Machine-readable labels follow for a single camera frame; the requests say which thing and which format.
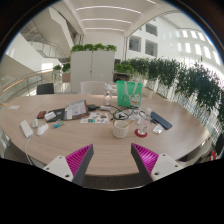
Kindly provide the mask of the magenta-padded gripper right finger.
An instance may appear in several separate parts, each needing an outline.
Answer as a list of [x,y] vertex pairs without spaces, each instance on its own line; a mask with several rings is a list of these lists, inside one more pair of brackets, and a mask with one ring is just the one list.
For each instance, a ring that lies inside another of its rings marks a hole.
[[131,154],[144,185],[182,169],[182,166],[168,154],[157,154],[135,143],[131,144]]

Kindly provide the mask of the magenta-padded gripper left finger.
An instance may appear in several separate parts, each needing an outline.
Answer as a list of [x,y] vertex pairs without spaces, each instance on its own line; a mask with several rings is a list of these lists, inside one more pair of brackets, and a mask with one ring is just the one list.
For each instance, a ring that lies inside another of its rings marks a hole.
[[93,154],[93,145],[90,144],[67,156],[57,156],[44,170],[81,186]]

